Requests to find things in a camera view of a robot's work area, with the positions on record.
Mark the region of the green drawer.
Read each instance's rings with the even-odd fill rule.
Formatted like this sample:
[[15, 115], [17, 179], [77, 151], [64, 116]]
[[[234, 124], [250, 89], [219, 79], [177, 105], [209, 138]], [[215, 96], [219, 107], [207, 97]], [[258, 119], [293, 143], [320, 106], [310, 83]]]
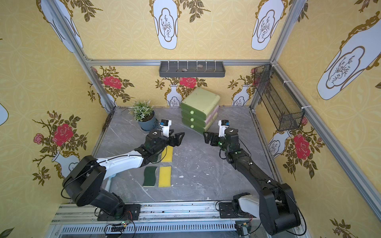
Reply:
[[209, 123], [207, 123], [206, 121], [203, 121], [203, 120], [194, 119], [194, 121], [191, 121], [190, 119], [187, 119], [187, 118], [182, 118], [182, 122], [184, 125], [190, 127], [191, 129], [201, 134], [203, 132], [208, 131], [208, 129], [213, 124], [213, 121], [210, 121]]
[[181, 109], [182, 111], [190, 114], [191, 116], [194, 116], [198, 119], [201, 119], [205, 121], [209, 115], [213, 112], [214, 109], [196, 109], [192, 106], [189, 106], [188, 104], [182, 102], [181, 103]]
[[186, 112], [186, 111], [181, 111], [182, 113], [182, 122], [188, 126], [198, 126], [198, 127], [202, 127], [202, 128], [205, 128], [205, 127], [209, 127], [212, 123], [212, 121], [214, 121], [216, 119], [216, 116], [217, 114], [214, 114], [214, 115], [210, 115], [206, 120], [202, 120], [198, 117], [196, 117], [195, 115], [191, 115], [190, 113]]

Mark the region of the yellow foam sponge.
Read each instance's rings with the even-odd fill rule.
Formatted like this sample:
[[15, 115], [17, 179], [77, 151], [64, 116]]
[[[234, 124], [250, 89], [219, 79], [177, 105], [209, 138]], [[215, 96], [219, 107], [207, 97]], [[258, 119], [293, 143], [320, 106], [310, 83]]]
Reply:
[[162, 152], [161, 161], [163, 163], [170, 163], [173, 161], [173, 147], [167, 146]]
[[172, 167], [160, 167], [158, 187], [170, 187], [171, 186], [171, 172]]

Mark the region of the green top drawer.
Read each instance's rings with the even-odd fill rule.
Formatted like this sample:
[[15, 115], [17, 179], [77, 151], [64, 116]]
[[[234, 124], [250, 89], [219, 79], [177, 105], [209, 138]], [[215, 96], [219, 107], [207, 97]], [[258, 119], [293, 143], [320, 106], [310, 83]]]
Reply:
[[182, 111], [190, 114], [191, 116], [194, 116], [198, 119], [201, 119], [205, 121], [209, 115], [213, 112], [214, 109], [196, 109], [192, 106], [189, 106], [188, 104], [182, 102], [181, 103], [181, 109]]

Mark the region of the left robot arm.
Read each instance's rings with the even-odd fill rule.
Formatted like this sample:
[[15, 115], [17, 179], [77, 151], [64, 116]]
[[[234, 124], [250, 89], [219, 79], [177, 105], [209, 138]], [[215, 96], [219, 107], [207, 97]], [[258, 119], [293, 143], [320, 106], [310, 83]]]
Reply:
[[130, 169], [144, 167], [164, 152], [167, 146], [180, 146], [184, 132], [165, 136], [161, 130], [151, 130], [145, 142], [131, 152], [108, 158], [84, 157], [63, 181], [63, 191], [78, 207], [92, 205], [115, 220], [127, 215], [125, 202], [115, 193], [103, 189], [104, 179]]

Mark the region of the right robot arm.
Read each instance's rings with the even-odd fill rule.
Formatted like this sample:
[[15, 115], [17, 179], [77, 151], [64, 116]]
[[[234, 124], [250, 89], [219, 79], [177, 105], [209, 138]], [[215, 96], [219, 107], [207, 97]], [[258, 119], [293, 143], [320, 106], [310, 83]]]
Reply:
[[253, 162], [250, 154], [241, 148], [237, 129], [226, 129], [223, 136], [213, 132], [204, 132], [203, 136], [206, 144], [218, 146], [224, 152], [226, 161], [257, 191], [258, 201], [249, 195], [238, 199], [242, 212], [259, 218], [269, 235], [301, 225], [303, 215], [299, 214], [291, 187], [273, 180]]

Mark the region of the green bottom drawer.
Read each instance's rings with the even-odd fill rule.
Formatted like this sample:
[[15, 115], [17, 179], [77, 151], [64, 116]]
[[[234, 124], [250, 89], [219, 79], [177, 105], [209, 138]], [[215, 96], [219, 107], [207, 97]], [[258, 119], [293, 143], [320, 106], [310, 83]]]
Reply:
[[203, 120], [194, 119], [194, 121], [191, 121], [190, 119], [187, 119], [187, 118], [182, 118], [182, 122], [184, 125], [190, 127], [191, 129], [201, 134], [203, 132], [208, 131], [208, 129], [213, 124], [213, 121], [210, 121], [209, 123], [207, 123], [206, 121], [203, 121]]

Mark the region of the green drawer cabinet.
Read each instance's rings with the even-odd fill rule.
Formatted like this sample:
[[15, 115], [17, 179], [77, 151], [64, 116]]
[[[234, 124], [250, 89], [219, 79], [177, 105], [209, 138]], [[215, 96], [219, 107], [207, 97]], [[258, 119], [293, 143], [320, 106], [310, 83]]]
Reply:
[[196, 109], [214, 109], [211, 115], [217, 114], [219, 109], [220, 96], [202, 88], [196, 88], [182, 102]]

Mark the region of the potted green plant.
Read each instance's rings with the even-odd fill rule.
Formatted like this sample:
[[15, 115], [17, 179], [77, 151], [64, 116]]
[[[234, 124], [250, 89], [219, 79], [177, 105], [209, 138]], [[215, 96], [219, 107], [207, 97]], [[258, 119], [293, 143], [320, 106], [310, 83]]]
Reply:
[[130, 113], [143, 131], [151, 131], [159, 126], [150, 101], [135, 101], [130, 108]]

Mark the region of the light blue toy rake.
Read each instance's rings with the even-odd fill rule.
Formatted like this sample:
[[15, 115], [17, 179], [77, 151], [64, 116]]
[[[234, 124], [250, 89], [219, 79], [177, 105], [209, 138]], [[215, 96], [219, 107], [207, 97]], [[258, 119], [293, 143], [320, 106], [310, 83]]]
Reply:
[[109, 176], [107, 178], [107, 182], [106, 182], [106, 185], [105, 185], [105, 188], [104, 188], [106, 191], [110, 191], [112, 178], [114, 178], [115, 176], [116, 176], [116, 174], [113, 174], [113, 175], [111, 175], [111, 176]]

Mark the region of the grey wall shelf tray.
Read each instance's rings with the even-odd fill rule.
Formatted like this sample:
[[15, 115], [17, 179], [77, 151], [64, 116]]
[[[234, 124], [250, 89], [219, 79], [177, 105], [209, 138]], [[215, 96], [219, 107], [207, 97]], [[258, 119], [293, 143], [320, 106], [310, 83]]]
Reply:
[[161, 61], [159, 76], [165, 77], [224, 77], [226, 69], [218, 60], [167, 60]]

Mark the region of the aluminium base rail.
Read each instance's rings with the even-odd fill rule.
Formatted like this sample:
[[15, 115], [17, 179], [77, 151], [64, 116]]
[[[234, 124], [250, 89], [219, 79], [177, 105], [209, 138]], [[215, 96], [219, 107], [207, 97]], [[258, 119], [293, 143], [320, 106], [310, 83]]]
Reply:
[[264, 222], [253, 215], [239, 216], [229, 201], [142, 202], [127, 203], [126, 206], [124, 217], [116, 220], [90, 205], [62, 204], [45, 236], [108, 235], [116, 238], [153, 233], [234, 231], [243, 238], [254, 234], [271, 237], [265, 231]]

